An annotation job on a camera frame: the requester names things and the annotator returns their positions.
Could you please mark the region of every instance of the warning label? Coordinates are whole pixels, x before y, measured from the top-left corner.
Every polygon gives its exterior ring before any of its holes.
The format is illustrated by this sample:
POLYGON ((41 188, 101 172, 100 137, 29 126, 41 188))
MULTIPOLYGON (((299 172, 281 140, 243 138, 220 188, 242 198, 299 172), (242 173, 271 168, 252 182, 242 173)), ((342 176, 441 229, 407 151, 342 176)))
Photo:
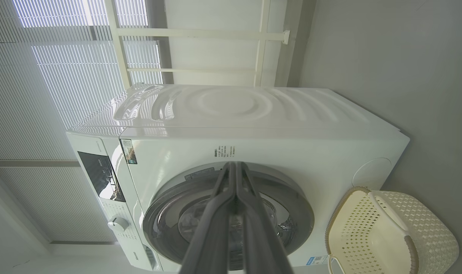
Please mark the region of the warning label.
POLYGON ((218 146, 214 149, 214 157, 234 157, 236 155, 235 146, 218 146))
POLYGON ((328 255, 325 256, 317 256, 317 257, 310 257, 309 261, 306 265, 314 265, 314 264, 326 264, 327 263, 328 255))
POLYGON ((124 156, 128 164, 138 164, 133 142, 130 139, 121 139, 121 146, 123 147, 124 156))

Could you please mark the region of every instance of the white washing machine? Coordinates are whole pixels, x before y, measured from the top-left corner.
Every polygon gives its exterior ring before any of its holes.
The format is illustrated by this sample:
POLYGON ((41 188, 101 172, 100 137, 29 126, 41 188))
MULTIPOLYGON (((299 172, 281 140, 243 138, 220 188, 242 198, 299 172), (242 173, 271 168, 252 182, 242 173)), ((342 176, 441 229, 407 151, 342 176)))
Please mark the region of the white washing machine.
POLYGON ((328 89, 144 84, 67 135, 129 262, 154 271, 179 270, 229 161, 254 174, 292 267, 315 263, 342 195, 379 189, 410 140, 328 89))

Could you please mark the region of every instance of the basket handle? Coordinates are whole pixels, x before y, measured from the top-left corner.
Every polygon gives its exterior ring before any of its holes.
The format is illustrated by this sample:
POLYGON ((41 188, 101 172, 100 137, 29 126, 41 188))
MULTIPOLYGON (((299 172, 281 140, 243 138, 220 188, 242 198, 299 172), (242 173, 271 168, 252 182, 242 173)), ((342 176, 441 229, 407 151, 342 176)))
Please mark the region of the basket handle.
MULTIPOLYGON (((395 222, 395 220, 393 220, 391 218, 391 216, 386 213, 386 211, 384 211, 383 207, 378 203, 378 201, 376 200, 376 196, 375 196, 375 193, 373 193, 373 191, 369 192, 368 193, 368 196, 371 198, 372 202, 373 202, 373 205, 375 205, 376 209, 379 211, 379 213, 382 213, 386 219, 390 222, 390 224, 395 227, 403 236, 403 238, 405 238, 405 236, 410 236, 410 233, 403 229, 397 222, 395 222)), ((406 227, 405 223, 403 222, 403 220, 400 218, 400 216, 398 216, 398 214, 396 214, 395 210, 391 210, 391 214, 394 215, 396 217, 396 219, 404 226, 406 227)))
POLYGON ((345 273, 339 260, 336 257, 332 256, 332 254, 329 255, 329 258, 327 260, 328 260, 327 267, 329 268, 329 274, 334 274, 334 272, 332 272, 332 260, 335 260, 337 264, 339 265, 339 267, 341 268, 342 273, 345 273))

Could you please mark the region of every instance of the white laundry basket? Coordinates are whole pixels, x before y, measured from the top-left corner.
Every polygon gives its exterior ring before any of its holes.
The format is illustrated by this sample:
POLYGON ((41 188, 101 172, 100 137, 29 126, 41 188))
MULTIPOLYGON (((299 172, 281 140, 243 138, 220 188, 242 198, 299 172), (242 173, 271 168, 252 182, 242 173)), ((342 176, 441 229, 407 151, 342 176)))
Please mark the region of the white laundry basket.
POLYGON ((326 248, 330 274, 332 260, 345 274, 443 274, 459 255, 453 234, 420 201, 363 187, 337 206, 326 248))

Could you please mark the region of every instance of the floor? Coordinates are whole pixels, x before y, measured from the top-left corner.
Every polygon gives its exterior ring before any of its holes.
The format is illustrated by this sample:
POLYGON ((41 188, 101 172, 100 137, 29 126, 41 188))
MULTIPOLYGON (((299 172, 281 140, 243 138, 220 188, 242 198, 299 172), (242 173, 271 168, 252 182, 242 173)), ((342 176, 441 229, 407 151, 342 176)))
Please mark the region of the floor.
POLYGON ((326 87, 411 138, 384 189, 454 233, 462 273, 462 0, 318 0, 302 87, 326 87))

